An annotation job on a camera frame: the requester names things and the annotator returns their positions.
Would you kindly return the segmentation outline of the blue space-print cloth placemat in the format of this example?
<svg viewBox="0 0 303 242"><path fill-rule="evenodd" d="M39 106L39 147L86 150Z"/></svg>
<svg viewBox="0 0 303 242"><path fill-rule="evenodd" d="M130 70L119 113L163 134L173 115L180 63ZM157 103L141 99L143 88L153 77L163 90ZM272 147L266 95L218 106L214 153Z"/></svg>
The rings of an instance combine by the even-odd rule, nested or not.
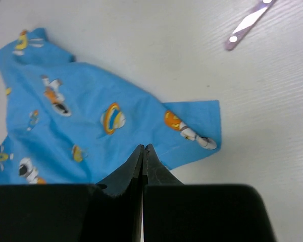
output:
<svg viewBox="0 0 303 242"><path fill-rule="evenodd" d="M75 61L43 28L0 49L7 136L0 185L94 184L138 145L174 169L217 153L217 100L162 103L102 68Z"/></svg>

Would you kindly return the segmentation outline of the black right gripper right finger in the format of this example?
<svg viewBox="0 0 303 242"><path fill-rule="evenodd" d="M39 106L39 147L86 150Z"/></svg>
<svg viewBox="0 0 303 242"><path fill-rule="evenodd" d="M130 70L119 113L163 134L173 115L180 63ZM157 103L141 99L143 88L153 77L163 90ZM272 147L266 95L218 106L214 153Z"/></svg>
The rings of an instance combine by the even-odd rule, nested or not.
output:
<svg viewBox="0 0 303 242"><path fill-rule="evenodd" d="M145 241L276 241L264 201L249 185L185 185L152 145L143 175Z"/></svg>

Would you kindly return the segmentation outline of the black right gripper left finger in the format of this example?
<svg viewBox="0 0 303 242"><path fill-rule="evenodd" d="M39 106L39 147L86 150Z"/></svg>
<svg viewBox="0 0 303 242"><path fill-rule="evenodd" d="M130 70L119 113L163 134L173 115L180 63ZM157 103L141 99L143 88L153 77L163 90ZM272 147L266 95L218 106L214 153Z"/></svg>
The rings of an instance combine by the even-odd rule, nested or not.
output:
<svg viewBox="0 0 303 242"><path fill-rule="evenodd" d="M96 184L0 186L0 241L133 241L143 154Z"/></svg>

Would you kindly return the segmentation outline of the pink-handled table knife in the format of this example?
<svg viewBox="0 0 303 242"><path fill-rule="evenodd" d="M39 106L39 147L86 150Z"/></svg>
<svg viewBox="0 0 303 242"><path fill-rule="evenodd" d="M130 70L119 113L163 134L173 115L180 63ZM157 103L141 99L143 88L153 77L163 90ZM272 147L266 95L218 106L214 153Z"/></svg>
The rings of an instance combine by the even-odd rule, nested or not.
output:
<svg viewBox="0 0 303 242"><path fill-rule="evenodd" d="M227 51L232 51L248 32L256 25L259 19L274 5L276 0L260 0L250 9L248 14L240 21L230 33L224 43Z"/></svg>

